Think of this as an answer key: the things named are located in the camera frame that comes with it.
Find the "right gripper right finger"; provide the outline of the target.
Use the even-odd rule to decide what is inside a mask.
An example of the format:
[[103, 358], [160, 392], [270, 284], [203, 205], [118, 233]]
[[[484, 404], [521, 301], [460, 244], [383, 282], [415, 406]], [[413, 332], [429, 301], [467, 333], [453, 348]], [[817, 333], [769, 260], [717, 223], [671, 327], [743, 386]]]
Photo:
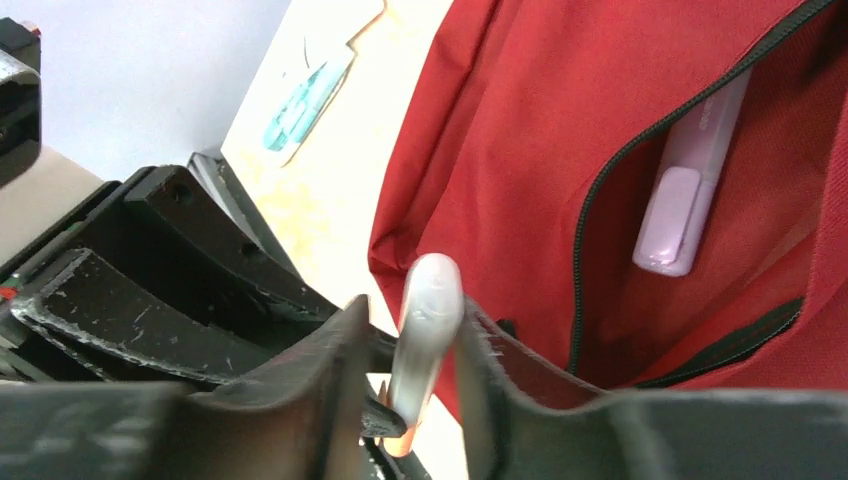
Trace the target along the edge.
[[473, 479], [843, 479], [847, 398], [617, 390], [565, 373], [473, 301], [455, 347]]

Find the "orange highlighter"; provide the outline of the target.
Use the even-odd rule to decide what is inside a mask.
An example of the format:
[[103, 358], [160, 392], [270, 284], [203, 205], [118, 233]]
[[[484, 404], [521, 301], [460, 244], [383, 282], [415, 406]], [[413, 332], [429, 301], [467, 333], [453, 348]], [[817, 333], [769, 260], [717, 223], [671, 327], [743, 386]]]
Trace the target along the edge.
[[457, 264], [442, 253], [419, 257], [406, 280], [399, 337], [386, 391], [388, 406], [406, 425], [400, 437], [382, 440], [391, 456], [410, 453], [422, 411], [463, 317], [464, 293]]

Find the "pink highlighter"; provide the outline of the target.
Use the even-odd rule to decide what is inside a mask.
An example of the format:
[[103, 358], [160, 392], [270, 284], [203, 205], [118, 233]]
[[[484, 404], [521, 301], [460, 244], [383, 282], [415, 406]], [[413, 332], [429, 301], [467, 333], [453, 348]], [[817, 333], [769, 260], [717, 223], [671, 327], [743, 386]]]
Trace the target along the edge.
[[664, 276], [694, 264], [752, 71], [698, 103], [670, 129], [632, 260]]

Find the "red backpack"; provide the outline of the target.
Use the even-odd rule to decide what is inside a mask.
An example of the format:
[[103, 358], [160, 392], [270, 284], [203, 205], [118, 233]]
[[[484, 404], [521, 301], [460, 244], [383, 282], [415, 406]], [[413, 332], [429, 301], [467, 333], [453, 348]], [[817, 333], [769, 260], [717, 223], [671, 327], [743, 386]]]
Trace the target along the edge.
[[[693, 270], [631, 261], [668, 130], [749, 73]], [[456, 1], [389, 160], [368, 263], [414, 259], [602, 389], [847, 386], [843, 1]]]

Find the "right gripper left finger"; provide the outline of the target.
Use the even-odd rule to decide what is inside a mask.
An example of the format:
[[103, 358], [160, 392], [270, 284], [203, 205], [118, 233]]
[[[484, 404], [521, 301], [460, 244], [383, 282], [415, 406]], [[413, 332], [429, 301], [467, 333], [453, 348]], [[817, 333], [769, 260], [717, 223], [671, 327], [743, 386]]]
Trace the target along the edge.
[[1, 391], [5, 479], [359, 479], [369, 305], [236, 382], [50, 383]]

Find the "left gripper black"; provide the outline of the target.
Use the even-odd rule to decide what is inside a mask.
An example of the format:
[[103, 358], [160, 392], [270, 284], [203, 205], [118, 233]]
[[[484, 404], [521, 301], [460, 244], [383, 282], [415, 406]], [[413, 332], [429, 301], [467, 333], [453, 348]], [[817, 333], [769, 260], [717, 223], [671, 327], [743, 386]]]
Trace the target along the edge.
[[[67, 243], [78, 243], [75, 229], [102, 215], [104, 226], [94, 232], [103, 246], [107, 231], [117, 231], [123, 198], [133, 214], [175, 246], [204, 302], [215, 303], [217, 312], [234, 318], [328, 318], [337, 311], [239, 229], [187, 168], [155, 167], [134, 187], [132, 179], [105, 183], [1, 266], [3, 287], [24, 286], [12, 302], [1, 298], [1, 341], [11, 343], [1, 346], [1, 362], [11, 369], [10, 378], [131, 381], [134, 364], [221, 384], [270, 359], [242, 339], [189, 319], [92, 250], [64, 252]], [[10, 305], [25, 325], [74, 343], [33, 332], [17, 321]], [[101, 354], [87, 357], [82, 346]]]

